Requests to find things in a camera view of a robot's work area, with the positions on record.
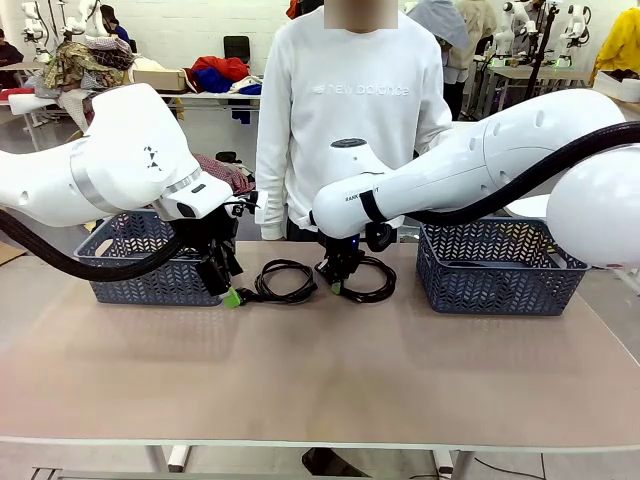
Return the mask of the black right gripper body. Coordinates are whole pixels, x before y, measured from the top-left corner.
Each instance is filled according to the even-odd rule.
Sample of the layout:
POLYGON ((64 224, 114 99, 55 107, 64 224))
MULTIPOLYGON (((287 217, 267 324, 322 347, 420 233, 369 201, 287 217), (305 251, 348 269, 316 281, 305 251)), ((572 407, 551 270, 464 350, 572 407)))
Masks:
POLYGON ((353 274, 365 256, 359 234, 344 239, 322 235, 321 245, 325 248, 321 271, 326 274, 353 274))

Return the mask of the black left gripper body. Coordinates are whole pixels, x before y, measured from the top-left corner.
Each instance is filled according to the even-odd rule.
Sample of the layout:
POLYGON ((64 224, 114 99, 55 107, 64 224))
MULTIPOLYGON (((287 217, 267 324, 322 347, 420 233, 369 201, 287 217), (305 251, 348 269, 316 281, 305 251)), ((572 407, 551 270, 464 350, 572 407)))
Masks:
POLYGON ((183 246, 193 249, 203 258, 223 263, 235 257, 238 219, 227 206, 219 206, 203 218, 172 221, 175 234, 183 246))

